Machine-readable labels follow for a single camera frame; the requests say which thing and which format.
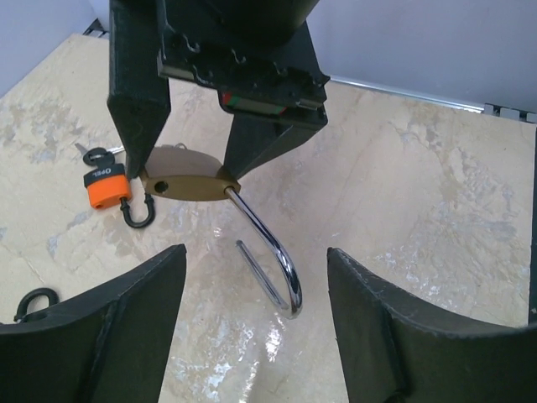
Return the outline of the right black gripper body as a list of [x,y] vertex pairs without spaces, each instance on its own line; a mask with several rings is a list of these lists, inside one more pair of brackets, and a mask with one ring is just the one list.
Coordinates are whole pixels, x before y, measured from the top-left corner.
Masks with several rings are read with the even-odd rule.
[[325,85],[306,19],[314,1],[159,1],[162,77],[214,89],[228,113],[319,129]]

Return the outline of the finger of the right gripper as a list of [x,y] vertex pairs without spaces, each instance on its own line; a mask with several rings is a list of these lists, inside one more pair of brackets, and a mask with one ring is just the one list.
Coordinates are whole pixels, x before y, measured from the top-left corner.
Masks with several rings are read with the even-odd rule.
[[227,141],[224,167],[239,179],[309,139],[309,128],[235,116]]
[[129,179],[142,171],[170,114],[159,49],[155,1],[110,2],[107,107],[126,152]]

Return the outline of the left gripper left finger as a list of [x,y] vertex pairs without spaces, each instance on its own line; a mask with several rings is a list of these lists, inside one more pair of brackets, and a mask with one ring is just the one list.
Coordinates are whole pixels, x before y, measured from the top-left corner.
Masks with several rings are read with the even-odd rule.
[[186,248],[1,326],[3,402],[156,402],[185,286]]

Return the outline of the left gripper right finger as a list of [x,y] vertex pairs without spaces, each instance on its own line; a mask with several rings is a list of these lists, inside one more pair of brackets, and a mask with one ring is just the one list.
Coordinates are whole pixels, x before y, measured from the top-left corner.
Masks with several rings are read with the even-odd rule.
[[331,313],[351,402],[534,402],[536,326],[456,314],[327,251]]

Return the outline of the large brass padlock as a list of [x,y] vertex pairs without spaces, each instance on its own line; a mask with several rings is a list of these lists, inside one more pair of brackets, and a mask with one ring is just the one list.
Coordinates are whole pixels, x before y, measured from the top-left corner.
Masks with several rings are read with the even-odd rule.
[[217,158],[183,146],[159,146],[152,150],[139,177],[144,190],[153,196],[183,202],[231,201],[272,253],[283,274],[289,299],[280,295],[242,240],[236,241],[240,255],[282,316],[295,319],[301,313],[303,295],[294,262],[281,242],[241,198],[239,182]]

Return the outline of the yellow black padlock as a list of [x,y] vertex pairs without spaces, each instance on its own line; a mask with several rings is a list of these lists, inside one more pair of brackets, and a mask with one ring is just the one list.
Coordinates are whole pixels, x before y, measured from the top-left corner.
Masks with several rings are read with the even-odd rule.
[[48,306],[53,306],[60,301],[58,293],[49,287],[40,287],[24,295],[20,300],[13,321],[20,323],[35,308],[40,301],[47,300]]

